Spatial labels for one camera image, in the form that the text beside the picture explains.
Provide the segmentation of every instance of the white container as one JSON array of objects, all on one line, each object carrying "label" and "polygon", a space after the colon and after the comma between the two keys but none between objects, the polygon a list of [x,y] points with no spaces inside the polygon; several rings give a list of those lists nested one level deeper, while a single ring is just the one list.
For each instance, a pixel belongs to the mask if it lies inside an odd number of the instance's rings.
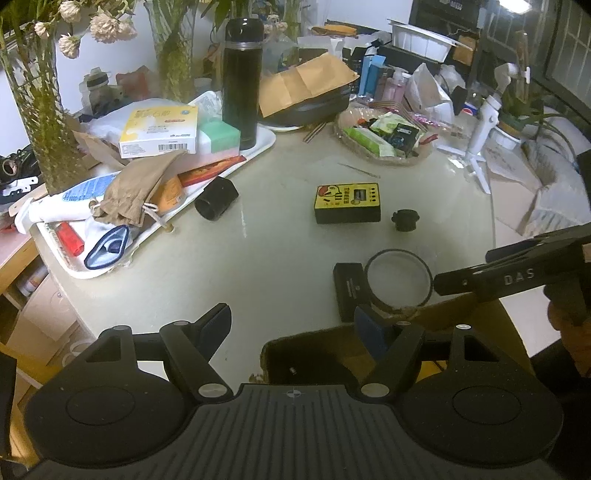
[{"label": "white container", "polygon": [[461,45],[470,47],[452,38],[444,37],[438,33],[390,20],[392,25],[392,45],[402,50],[407,50],[421,57],[442,63],[452,47]]},{"label": "white container", "polygon": [[521,143],[519,138],[515,138],[508,133],[503,132],[499,127],[495,127],[491,130],[491,139],[497,142],[501,147],[505,147],[507,150],[513,150]]}]

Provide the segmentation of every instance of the white table surface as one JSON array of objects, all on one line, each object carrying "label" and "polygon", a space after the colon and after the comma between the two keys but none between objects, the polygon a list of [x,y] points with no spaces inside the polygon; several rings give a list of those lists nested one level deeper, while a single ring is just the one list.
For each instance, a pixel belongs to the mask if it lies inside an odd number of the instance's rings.
[{"label": "white table surface", "polygon": [[[43,260],[85,326],[94,335],[120,324],[157,332],[225,302],[232,330],[211,364],[236,390],[261,372],[269,340],[339,325],[335,263],[365,264],[384,248],[414,251],[434,275],[484,262],[494,239],[491,197],[445,154],[436,151],[413,167],[378,166],[350,152],[330,126],[309,144],[304,135],[278,134],[269,151],[233,173],[240,196],[217,222],[189,206],[173,219],[173,233],[157,232],[129,265],[101,277],[71,278],[33,228]],[[373,181],[380,223],[316,224],[317,186]],[[395,230],[390,217],[399,209],[419,213],[416,231]],[[431,303],[440,300],[434,294]]]}]

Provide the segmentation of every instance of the red lighter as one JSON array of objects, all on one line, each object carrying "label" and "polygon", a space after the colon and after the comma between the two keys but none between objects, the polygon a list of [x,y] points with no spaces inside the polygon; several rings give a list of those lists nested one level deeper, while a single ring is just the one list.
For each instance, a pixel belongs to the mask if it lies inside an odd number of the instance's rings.
[{"label": "red lighter", "polygon": [[56,228],[57,237],[66,251],[77,257],[84,251],[84,242],[68,222],[60,223]]}]

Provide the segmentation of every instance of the black thermos bottle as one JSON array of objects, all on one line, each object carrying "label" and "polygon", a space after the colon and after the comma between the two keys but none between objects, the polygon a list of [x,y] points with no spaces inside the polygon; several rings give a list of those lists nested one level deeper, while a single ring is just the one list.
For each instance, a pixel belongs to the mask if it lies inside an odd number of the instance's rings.
[{"label": "black thermos bottle", "polygon": [[222,119],[240,130],[240,150],[256,144],[264,31],[259,18],[232,18],[226,25]]}]

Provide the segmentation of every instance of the pink bottle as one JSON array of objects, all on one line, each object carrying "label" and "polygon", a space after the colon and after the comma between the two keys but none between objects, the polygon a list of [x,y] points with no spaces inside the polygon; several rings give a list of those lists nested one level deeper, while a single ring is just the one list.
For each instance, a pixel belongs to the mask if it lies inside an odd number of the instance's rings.
[{"label": "pink bottle", "polygon": [[386,80],[382,101],[402,103],[408,80],[404,77],[406,70],[395,67],[392,78]]}]

